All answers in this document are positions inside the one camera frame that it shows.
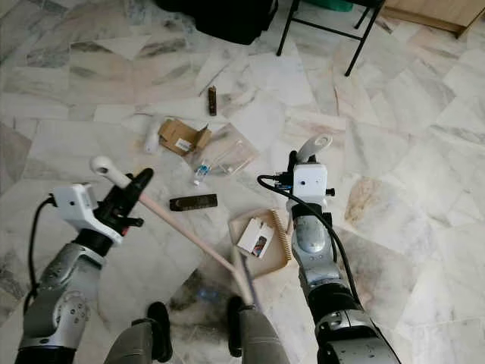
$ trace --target brown cardboard box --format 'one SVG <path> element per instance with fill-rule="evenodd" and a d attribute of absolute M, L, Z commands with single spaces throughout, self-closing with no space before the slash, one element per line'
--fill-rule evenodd
<path fill-rule="evenodd" d="M 196 130 L 178 119 L 166 119 L 158 130 L 160 144 L 181 156 L 203 149 L 211 134 L 207 126 Z"/>

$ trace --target green object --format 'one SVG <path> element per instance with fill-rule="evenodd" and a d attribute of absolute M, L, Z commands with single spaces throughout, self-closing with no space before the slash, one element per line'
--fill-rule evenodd
<path fill-rule="evenodd" d="M 354 6 L 351 2 L 345 2 L 344 0 L 304 0 L 310 4 L 321 6 L 322 8 L 334 10 L 334 11 L 351 11 Z"/>

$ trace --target white marble floor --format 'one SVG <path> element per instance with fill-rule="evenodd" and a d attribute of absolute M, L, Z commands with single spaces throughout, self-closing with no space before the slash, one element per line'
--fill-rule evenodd
<path fill-rule="evenodd" d="M 318 156 L 337 191 L 329 210 L 365 308 L 402 362 L 483 362 L 485 22 L 456 40 L 381 17 L 345 78 L 356 44 L 339 36 L 292 24 L 283 55 L 274 55 L 287 11 L 283 2 L 269 31 L 242 46 L 202 34 L 189 18 L 150 0 L 2 2 L 0 362 L 13 362 L 20 336 L 33 210 L 54 186 L 74 181 L 93 182 L 102 197 L 109 186 L 90 172 L 91 156 L 109 155 L 126 171 L 153 167 L 148 193 L 163 204 L 217 193 L 216 209 L 178 217 L 226 252 L 228 220 L 284 204 L 255 176 L 283 170 L 287 153 L 320 132 L 334 137 Z M 301 17 L 343 28 L 360 11 L 300 9 Z M 212 84 L 215 118 L 205 107 Z M 230 122 L 259 157 L 196 190 L 182 158 L 142 153 L 154 113 L 212 130 Z M 146 226 L 131 229 L 110 252 L 77 362 L 102 362 L 153 300 L 171 307 L 173 363 L 238 362 L 227 352 L 222 324 L 230 278 L 143 207 L 136 214 Z M 73 236 L 47 209 L 37 269 Z M 315 363 L 295 265 L 255 284 L 291 362 Z M 202 288 L 218 292 L 217 299 L 197 298 Z"/>

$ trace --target black metal chair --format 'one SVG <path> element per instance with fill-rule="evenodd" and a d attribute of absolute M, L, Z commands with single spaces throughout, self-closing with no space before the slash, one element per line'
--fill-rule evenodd
<path fill-rule="evenodd" d="M 340 30 L 335 30 L 332 28 L 327 28 L 323 27 L 319 24 L 314 24 L 310 23 L 306 20 L 298 19 L 294 17 L 293 15 L 295 14 L 295 11 L 298 10 L 298 6 L 300 3 L 300 0 L 293 0 L 293 3 L 291 4 L 291 8 L 289 9 L 289 14 L 288 14 L 288 19 L 286 19 L 286 24 L 285 24 L 285 29 L 283 31 L 283 36 L 281 37 L 281 42 L 280 42 L 280 47 L 278 48 L 278 51 L 276 52 L 276 55 L 281 55 L 281 51 L 283 51 L 283 46 L 285 44 L 285 39 L 286 35 L 288 34 L 289 30 L 289 24 L 292 21 L 295 21 L 296 23 L 301 23 L 304 25 L 308 25 L 310 27 L 326 30 L 327 32 L 339 34 L 341 36 L 347 36 L 352 39 L 357 39 L 359 41 L 357 50 L 354 53 L 354 57 L 352 58 L 352 61 L 350 62 L 349 68 L 347 69 L 346 76 L 350 75 L 350 72 L 354 68 L 355 61 L 357 61 L 357 57 L 360 54 L 362 47 L 364 46 L 365 40 L 367 39 L 372 25 L 374 24 L 375 20 L 377 19 L 377 15 L 379 14 L 380 9 L 383 7 L 385 0 L 346 0 L 348 2 L 351 2 L 353 4 L 357 5 L 362 5 L 365 6 L 365 11 L 362 14 L 361 18 L 358 20 L 357 24 L 354 26 L 355 29 L 358 29 L 362 21 L 364 21 L 365 17 L 369 13 L 371 9 L 374 9 L 374 13 L 372 13 L 371 20 L 369 21 L 369 24 L 367 25 L 367 28 L 365 29 L 364 35 L 363 36 L 356 36 L 354 34 L 346 33 L 346 32 L 341 32 Z"/>

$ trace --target sticker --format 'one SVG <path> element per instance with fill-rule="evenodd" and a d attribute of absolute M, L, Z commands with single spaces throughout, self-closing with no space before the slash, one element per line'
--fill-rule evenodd
<path fill-rule="evenodd" d="M 178 141 L 175 143 L 175 146 L 177 148 L 181 148 L 185 152 L 188 152 L 190 150 L 190 148 L 192 147 L 192 143 L 187 142 L 186 140 L 183 140 L 182 138 L 179 138 Z"/>

